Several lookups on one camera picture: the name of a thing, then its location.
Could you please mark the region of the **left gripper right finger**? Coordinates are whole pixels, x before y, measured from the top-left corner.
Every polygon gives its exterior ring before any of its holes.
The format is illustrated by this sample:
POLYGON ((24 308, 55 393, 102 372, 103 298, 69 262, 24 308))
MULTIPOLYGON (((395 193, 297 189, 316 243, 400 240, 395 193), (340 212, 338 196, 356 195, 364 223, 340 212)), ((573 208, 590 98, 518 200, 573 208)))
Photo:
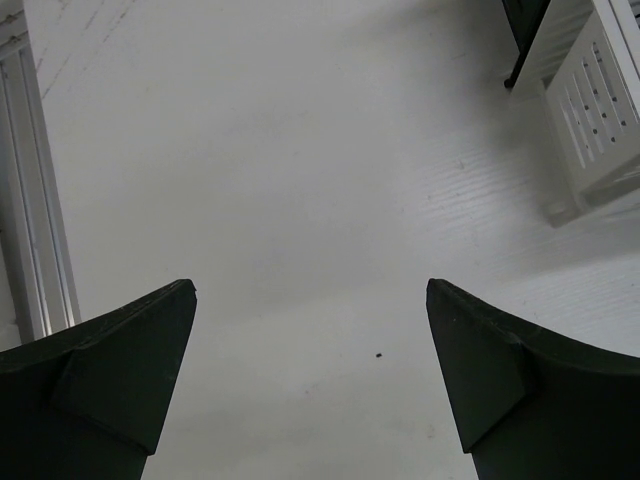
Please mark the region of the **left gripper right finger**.
POLYGON ((636 479, 639 360, 501 311, 444 279, 426 310, 481 479, 636 479))

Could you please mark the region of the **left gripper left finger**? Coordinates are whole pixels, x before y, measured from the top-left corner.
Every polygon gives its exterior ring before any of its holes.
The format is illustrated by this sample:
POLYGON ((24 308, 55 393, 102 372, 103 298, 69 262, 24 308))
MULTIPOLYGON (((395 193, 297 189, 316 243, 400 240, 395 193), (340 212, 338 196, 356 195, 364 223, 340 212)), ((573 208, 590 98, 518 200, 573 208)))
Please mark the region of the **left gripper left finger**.
POLYGON ((141 478, 195 313, 194 283, 180 279, 2 352, 2 478, 141 478))

